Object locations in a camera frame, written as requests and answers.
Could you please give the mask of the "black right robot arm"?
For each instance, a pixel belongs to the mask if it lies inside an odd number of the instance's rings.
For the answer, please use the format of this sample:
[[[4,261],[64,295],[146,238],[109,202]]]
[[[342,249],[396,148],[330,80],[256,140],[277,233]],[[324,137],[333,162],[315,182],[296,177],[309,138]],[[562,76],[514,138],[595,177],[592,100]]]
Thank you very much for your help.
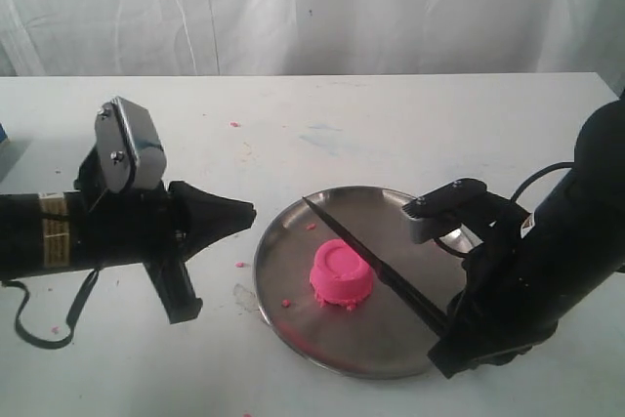
[[[582,126],[570,170],[524,219],[494,225],[462,267],[445,334],[428,357],[447,378],[501,365],[550,339],[624,265],[624,102]]]

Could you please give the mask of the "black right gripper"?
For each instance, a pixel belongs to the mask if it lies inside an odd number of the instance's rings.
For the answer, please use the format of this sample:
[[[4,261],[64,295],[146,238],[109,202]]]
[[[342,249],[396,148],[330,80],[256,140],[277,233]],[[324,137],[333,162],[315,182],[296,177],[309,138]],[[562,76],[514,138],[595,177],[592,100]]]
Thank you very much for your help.
[[[521,224],[529,212],[487,191],[465,204],[459,215],[482,244],[463,261],[467,283],[448,306],[447,332],[428,352],[446,378],[485,364],[507,364],[550,339],[559,325],[557,320],[536,322],[525,297],[529,281],[513,275]]]

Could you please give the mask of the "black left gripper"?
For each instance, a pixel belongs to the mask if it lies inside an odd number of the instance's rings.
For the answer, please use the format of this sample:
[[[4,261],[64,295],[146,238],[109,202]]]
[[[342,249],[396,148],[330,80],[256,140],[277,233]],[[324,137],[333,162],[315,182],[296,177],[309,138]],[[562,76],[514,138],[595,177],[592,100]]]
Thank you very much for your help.
[[[257,212],[251,202],[183,181],[172,182],[168,193],[162,183],[164,153],[151,149],[146,158],[133,161],[123,150],[99,155],[92,148],[81,163],[72,201],[72,268],[142,264],[169,321],[190,321],[198,317],[202,300],[184,262],[250,229]],[[187,235],[179,251],[181,231]]]

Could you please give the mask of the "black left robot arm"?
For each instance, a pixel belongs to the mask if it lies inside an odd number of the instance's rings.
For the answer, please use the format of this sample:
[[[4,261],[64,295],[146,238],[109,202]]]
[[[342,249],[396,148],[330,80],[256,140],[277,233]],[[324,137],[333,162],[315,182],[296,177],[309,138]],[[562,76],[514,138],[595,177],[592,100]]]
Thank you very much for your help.
[[[202,308],[187,260],[255,218],[252,203],[183,181],[115,193],[90,153],[72,191],[2,195],[1,278],[141,264],[169,321],[186,322]]]

